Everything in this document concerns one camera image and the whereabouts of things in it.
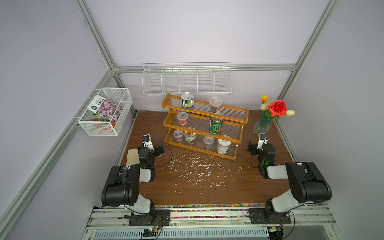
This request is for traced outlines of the clear jar red label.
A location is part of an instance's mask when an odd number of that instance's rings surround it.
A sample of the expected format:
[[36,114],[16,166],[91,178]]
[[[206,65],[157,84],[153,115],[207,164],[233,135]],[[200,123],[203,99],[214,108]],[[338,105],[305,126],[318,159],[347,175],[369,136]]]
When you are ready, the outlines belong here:
[[181,126],[186,126],[188,124],[188,118],[189,118],[189,115],[187,112],[179,112],[177,114],[177,119]]

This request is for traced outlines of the watermelon seed can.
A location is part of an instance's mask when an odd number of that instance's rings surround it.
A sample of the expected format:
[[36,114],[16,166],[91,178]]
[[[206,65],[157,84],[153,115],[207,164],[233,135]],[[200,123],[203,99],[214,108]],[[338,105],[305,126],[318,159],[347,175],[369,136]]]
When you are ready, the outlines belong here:
[[220,135],[222,132],[224,119],[218,117],[211,117],[210,120],[210,133],[212,135]]

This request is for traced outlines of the silver top seed can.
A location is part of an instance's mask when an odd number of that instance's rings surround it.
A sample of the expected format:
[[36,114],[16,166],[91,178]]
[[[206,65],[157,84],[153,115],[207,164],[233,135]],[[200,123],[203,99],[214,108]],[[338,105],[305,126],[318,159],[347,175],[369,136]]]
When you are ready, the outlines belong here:
[[184,109],[193,108],[194,107],[194,96],[189,92],[183,93],[181,95],[181,106]]

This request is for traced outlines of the clear jar dark seeds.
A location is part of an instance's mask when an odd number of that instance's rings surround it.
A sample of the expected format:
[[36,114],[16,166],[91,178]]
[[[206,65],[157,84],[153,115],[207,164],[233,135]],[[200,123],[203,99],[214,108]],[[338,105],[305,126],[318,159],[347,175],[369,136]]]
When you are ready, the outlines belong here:
[[222,100],[218,97],[212,97],[209,100],[210,110],[212,113],[217,113],[222,106]]

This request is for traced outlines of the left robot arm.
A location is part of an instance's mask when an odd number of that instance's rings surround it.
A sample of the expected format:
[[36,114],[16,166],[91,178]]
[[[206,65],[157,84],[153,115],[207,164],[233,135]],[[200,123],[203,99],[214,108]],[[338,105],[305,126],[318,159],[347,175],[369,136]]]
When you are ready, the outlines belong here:
[[104,207],[125,207],[136,216],[155,215],[152,200],[140,193],[140,183],[149,183],[155,179],[155,157],[164,153],[164,147],[140,147],[138,164],[128,167],[114,166],[111,168],[101,195]]

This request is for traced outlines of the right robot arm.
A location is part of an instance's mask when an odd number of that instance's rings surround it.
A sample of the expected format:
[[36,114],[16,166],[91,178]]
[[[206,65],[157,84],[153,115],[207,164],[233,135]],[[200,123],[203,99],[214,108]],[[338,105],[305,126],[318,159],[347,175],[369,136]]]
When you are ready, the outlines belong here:
[[258,144],[248,143],[247,151],[258,159],[258,170],[265,179],[287,180],[290,189],[278,197],[269,199],[264,215],[287,213],[305,204],[318,204],[332,198],[332,190],[313,162],[275,164],[275,147],[266,140]]

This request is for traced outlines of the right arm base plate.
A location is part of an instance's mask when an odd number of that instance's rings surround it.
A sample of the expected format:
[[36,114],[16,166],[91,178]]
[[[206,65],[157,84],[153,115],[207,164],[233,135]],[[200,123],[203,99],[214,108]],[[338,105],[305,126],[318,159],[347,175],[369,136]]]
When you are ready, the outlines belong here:
[[252,225],[284,225],[291,224],[291,218],[288,213],[267,213],[265,209],[253,208],[247,212],[247,217]]

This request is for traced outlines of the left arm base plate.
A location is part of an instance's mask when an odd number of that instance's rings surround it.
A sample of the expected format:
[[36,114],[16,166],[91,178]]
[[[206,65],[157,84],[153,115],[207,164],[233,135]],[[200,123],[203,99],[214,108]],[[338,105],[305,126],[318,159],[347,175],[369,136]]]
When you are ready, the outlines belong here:
[[171,211],[170,210],[155,210],[145,215],[135,215],[131,214],[130,216],[125,215],[125,219],[129,220],[129,226],[168,226],[171,220]]

